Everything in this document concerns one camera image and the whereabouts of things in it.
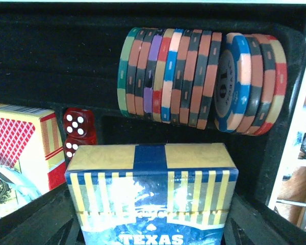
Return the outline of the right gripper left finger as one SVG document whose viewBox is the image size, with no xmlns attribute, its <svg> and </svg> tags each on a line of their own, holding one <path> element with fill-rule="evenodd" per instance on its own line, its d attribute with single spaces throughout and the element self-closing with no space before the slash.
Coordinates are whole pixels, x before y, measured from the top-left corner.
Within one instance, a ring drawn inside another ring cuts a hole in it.
<svg viewBox="0 0 306 245">
<path fill-rule="evenodd" d="M 65 183 L 0 219 L 0 244 L 77 244 L 79 232 Z"/>
</svg>

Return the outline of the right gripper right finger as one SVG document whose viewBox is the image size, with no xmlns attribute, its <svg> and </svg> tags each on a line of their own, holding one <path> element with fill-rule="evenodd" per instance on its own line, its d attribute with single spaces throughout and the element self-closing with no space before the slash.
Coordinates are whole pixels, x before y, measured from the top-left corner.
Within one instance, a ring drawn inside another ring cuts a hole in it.
<svg viewBox="0 0 306 245">
<path fill-rule="evenodd" d="M 306 244 L 306 232 L 258 200 L 234 194 L 223 244 Z"/>
</svg>

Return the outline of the blue gold card deck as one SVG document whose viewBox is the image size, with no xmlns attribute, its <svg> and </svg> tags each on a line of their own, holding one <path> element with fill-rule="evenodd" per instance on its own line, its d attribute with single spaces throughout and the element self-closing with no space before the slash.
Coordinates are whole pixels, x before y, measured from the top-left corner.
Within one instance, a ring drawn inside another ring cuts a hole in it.
<svg viewBox="0 0 306 245">
<path fill-rule="evenodd" d="M 238 174 L 223 143 L 82 145 L 65 178 L 86 244 L 220 244 Z"/>
</svg>

